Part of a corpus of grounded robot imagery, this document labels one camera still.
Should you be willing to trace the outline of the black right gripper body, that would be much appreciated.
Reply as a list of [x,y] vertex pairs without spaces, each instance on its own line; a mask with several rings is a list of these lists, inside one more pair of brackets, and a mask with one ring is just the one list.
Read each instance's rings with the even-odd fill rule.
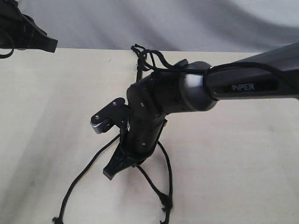
[[127,121],[121,137],[121,149],[130,158],[143,161],[150,157],[156,147],[165,123],[165,114],[155,118],[140,118],[135,112]]

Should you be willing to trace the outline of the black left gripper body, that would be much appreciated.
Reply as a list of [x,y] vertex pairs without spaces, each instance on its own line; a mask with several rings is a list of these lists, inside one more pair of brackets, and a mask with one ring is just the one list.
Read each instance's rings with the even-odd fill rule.
[[30,47],[31,22],[30,16],[23,14],[15,0],[0,2],[0,47],[2,49],[32,49]]

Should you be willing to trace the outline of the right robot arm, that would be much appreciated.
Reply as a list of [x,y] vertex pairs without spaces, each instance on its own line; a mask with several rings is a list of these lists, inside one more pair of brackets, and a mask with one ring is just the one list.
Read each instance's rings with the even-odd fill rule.
[[103,173],[113,179],[151,156],[171,113],[205,112],[220,100],[298,97],[298,43],[218,66],[182,60],[154,69],[127,89],[130,113]]

